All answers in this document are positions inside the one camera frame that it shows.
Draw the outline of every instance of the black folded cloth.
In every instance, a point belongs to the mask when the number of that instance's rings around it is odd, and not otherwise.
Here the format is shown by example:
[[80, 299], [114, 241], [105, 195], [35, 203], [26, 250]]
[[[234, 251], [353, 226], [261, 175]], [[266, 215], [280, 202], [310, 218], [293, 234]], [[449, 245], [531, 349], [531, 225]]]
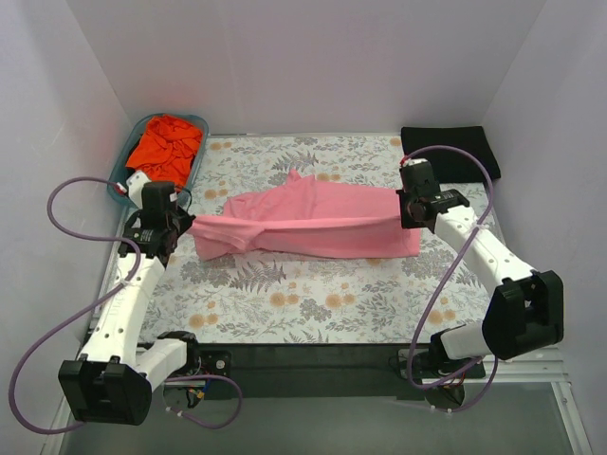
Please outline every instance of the black folded cloth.
[[[469, 152], [483, 163], [491, 180], [502, 173], [495, 155], [491, 151], [482, 126], [464, 128], [409, 128], [400, 130], [402, 149], [405, 155], [429, 145], [451, 145]], [[485, 178], [476, 165], [465, 156], [448, 150], [433, 150], [419, 158], [432, 164], [439, 183], [484, 183]]]

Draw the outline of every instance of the blue plastic basket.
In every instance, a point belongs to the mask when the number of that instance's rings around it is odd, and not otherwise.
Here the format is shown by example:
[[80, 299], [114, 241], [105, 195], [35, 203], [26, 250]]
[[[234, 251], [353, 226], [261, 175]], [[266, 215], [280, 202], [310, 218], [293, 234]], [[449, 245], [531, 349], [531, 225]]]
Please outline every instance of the blue plastic basket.
[[[120, 152], [120, 155], [119, 155], [118, 159], [116, 160], [116, 164], [114, 165], [114, 169], [112, 170], [112, 173], [110, 174], [110, 181], [116, 182], [116, 183], [121, 183], [122, 185], [124, 185], [124, 187], [126, 187], [126, 179], [128, 178], [126, 162], [129, 159], [129, 154], [130, 154], [131, 150], [133, 150], [135, 145], [141, 139], [141, 136], [145, 132], [145, 127], [148, 124], [148, 121], [150, 121], [150, 119], [152, 117], [163, 116], [164, 114], [169, 114], [170, 116], [183, 118], [184, 120], [187, 120], [189, 123], [196, 126], [197, 128], [199, 128], [202, 131], [203, 136], [202, 136], [202, 141], [200, 142], [200, 148], [198, 148], [198, 153], [196, 154], [196, 158], [193, 160], [192, 169], [190, 170], [190, 175], [188, 176], [188, 181], [186, 182], [186, 186], [185, 186], [186, 189], [188, 189], [190, 191], [192, 190], [193, 182], [196, 179], [198, 170], [200, 169], [200, 162], [202, 161], [202, 156], [205, 154], [205, 144], [207, 142], [207, 136], [209, 135], [209, 125], [203, 118], [200, 118], [198, 116], [180, 116], [178, 114], [161, 113], [161, 114], [152, 114], [151, 116], [142, 118], [140, 121], [138, 121], [137, 125], [135, 125], [135, 128], [133, 128], [133, 131], [131, 132], [131, 135], [126, 140], [124, 147], [122, 147], [122, 151]], [[122, 204], [127, 207], [131, 207], [133, 209], [137, 208], [137, 206], [135, 204], [133, 204], [133, 202], [127, 196], [120, 194], [113, 187], [108, 186], [107, 192], [109, 192], [110, 196], [112, 196], [112, 199], [114, 199], [119, 204]], [[189, 197], [190, 196], [185, 191], [182, 191], [177, 196], [177, 203], [180, 206], [185, 206], [186, 203], [188, 202]]]

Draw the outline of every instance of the floral pattern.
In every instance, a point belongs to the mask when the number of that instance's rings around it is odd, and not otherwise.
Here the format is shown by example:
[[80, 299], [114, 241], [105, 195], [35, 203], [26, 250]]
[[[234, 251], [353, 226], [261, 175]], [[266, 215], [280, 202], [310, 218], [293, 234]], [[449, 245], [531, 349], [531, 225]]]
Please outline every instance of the floral pattern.
[[[322, 180], [398, 188], [400, 140], [393, 136], [211, 137], [193, 187], [194, 214], [219, 214], [229, 197], [285, 182], [289, 169]], [[483, 185], [445, 185], [480, 213]], [[495, 218], [488, 227], [501, 236]], [[455, 254], [422, 231], [421, 254], [405, 259], [326, 260], [252, 251], [201, 262], [184, 235], [156, 287], [141, 331], [168, 330], [208, 343], [408, 342]], [[458, 267], [421, 335], [480, 319], [489, 297]]]

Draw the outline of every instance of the pink shirt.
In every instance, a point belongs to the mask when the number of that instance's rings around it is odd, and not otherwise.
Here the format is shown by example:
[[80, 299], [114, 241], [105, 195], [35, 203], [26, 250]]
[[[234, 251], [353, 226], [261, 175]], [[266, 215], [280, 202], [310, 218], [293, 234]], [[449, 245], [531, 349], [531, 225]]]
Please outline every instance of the pink shirt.
[[222, 216], [197, 216], [188, 232], [203, 260], [253, 249], [400, 258], [419, 254], [420, 239], [419, 229], [401, 228], [395, 190], [301, 178], [295, 170], [284, 185], [232, 197]]

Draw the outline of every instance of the pink garment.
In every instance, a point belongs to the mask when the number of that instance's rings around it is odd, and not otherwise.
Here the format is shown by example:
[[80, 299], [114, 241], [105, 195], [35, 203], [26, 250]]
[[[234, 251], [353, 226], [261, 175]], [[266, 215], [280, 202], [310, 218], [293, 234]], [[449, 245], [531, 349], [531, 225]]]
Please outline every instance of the pink garment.
[[286, 183], [230, 198], [222, 216], [201, 215], [189, 230], [203, 260], [253, 249], [325, 258], [419, 254], [419, 229], [400, 226], [394, 190], [321, 182], [292, 170]]

